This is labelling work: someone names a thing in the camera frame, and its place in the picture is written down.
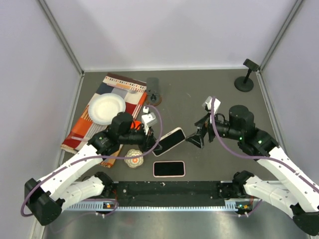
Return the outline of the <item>white-cased smartphone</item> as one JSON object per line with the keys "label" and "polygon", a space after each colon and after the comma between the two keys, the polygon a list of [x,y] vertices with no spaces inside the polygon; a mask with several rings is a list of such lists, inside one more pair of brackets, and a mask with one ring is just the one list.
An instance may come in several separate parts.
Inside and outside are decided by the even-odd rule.
{"label": "white-cased smartphone", "polygon": [[153,155],[159,157],[184,142],[185,139],[186,136],[183,129],[177,127],[160,138],[158,145],[153,150]]}

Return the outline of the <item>grey phone stand wooden base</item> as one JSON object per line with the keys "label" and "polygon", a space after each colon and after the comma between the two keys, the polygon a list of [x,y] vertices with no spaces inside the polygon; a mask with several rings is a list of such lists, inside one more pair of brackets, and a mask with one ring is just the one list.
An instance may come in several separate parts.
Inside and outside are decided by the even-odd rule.
{"label": "grey phone stand wooden base", "polygon": [[161,103],[159,79],[156,77],[147,78],[146,102],[152,106],[158,106]]}

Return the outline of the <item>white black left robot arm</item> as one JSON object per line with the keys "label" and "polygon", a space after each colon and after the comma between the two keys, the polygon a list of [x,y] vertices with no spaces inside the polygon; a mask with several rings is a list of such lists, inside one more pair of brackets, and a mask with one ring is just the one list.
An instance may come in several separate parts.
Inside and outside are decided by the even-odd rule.
{"label": "white black left robot arm", "polygon": [[113,157],[121,145],[138,146],[140,156],[150,153],[159,143],[152,129],[157,122],[161,122],[160,116],[147,112],[142,115],[141,124],[133,128],[133,116],[126,112],[118,113],[109,126],[94,134],[60,167],[47,176],[38,180],[31,178],[25,183],[21,215],[27,216],[24,213],[27,207],[30,215],[46,226],[78,202],[99,195],[109,197],[113,181],[107,174],[98,172],[82,182],[77,182],[77,179],[104,159]]}

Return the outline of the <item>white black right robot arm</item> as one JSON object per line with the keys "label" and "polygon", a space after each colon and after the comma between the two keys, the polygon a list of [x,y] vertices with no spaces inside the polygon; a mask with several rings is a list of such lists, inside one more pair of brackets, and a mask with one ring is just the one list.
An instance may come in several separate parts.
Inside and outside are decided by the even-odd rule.
{"label": "white black right robot arm", "polygon": [[197,131],[187,141],[204,147],[204,137],[209,142],[217,138],[237,141],[243,154],[233,155],[253,159],[271,172],[285,187],[281,189],[247,172],[238,172],[233,178],[233,192],[238,197],[257,197],[287,214],[303,232],[319,234],[319,186],[312,181],[287,156],[279,143],[266,131],[255,126],[254,115],[246,106],[235,105],[229,109],[229,119],[219,120],[220,102],[204,103],[207,114],[195,123]]}

